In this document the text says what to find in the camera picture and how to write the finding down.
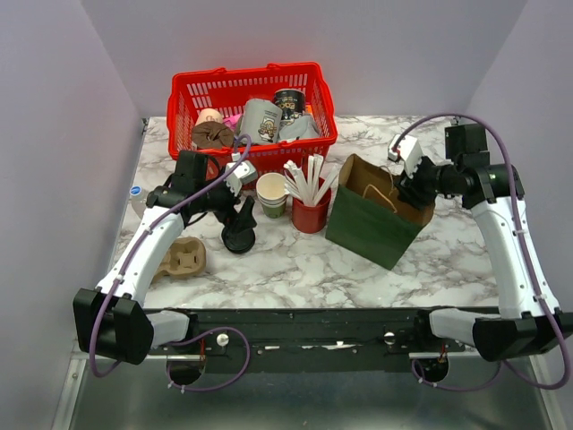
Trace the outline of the brown paper bag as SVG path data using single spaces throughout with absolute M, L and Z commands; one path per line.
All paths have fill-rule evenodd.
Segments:
M 338 176 L 326 238 L 391 270 L 430 223 L 435 205 L 422 210 L 398 199 L 399 177 L 356 154 Z

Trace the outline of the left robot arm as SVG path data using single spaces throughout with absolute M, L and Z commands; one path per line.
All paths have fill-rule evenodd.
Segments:
M 73 314 L 81 351 L 138 365 L 164 344 L 180 354 L 197 347 L 199 333 L 189 314 L 146 314 L 143 305 L 159 265 L 194 215 L 216 216 L 228 251 L 243 254 L 254 246 L 254 199 L 241 202 L 239 193 L 256 179 L 256 169 L 235 153 L 224 172 L 209 180 L 208 163 L 204 154 L 183 151 L 168 183 L 149 194 L 140 226 L 115 266 L 95 288 L 78 291 Z

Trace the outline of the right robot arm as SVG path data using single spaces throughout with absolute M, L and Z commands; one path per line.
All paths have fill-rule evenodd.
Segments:
M 498 288 L 496 314 L 458 308 L 431 310 L 412 329 L 412 340 L 430 351 L 444 339 L 477 349 L 487 361 L 543 354 L 558 344 L 550 324 L 563 336 L 572 333 L 572 315 L 564 313 L 551 292 L 526 230 L 524 190 L 517 170 L 490 161 L 486 132 L 478 124 L 445 130 L 447 163 L 434 164 L 412 136 L 395 136 L 388 158 L 403 165 L 396 183 L 398 198 L 419 211 L 437 195 L 461 196 L 490 256 Z

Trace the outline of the brown cardboard cup carrier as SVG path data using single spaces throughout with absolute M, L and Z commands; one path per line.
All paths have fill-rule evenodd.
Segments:
M 165 277 L 172 280 L 187 280 L 205 271 L 206 248 L 197 237 L 180 237 L 170 246 L 161 261 L 151 283 Z

